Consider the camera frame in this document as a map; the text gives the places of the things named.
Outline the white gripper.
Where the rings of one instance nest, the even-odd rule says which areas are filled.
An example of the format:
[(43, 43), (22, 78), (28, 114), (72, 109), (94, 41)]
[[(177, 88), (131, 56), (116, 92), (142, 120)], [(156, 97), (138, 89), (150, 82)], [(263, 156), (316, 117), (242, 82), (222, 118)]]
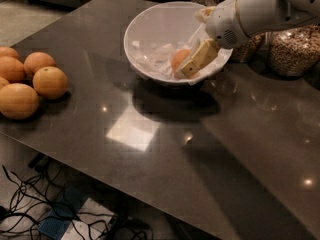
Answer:
[[(194, 13), (194, 17), (205, 23), (208, 36), (224, 49), (241, 46), (250, 39), (240, 23), (238, 0), (225, 0), (216, 7), (202, 8)], [(218, 57), (220, 46), (212, 39), (196, 43), (189, 55), (178, 64), (175, 70), (177, 78), (191, 79)]]

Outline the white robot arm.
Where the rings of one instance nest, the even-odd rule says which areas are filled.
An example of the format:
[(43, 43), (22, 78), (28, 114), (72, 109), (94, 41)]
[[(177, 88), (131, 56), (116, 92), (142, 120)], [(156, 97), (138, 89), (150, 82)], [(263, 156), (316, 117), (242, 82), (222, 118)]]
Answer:
[(235, 62), (249, 61), (269, 41), (268, 67), (289, 78), (319, 62), (319, 17), (320, 0), (225, 0), (195, 13)]

